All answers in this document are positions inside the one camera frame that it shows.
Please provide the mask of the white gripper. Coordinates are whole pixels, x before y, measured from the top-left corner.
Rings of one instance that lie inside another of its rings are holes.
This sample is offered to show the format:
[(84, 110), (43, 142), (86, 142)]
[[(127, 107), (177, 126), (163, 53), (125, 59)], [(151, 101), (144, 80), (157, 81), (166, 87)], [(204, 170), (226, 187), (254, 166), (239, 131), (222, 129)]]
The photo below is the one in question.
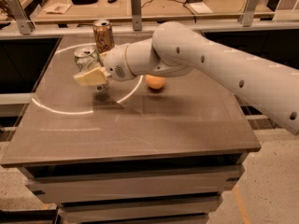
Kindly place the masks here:
[(74, 75), (74, 80), (81, 86), (99, 86), (108, 82), (108, 74), (117, 81), (127, 81), (136, 78), (127, 62), (126, 50), (128, 44), (114, 47), (100, 54), (101, 63), (104, 67), (96, 66), (88, 71)]

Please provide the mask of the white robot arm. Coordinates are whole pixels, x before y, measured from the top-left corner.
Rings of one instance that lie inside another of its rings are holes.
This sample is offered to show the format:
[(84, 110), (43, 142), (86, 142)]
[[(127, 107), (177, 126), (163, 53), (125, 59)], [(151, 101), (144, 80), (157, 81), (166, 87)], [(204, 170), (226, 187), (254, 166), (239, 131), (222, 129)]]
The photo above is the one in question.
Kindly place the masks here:
[(79, 64), (82, 70), (74, 79), (81, 86), (142, 75), (181, 77), (197, 69), (290, 133), (299, 134), (296, 69), (212, 42), (178, 22), (163, 23), (149, 39), (118, 45)]

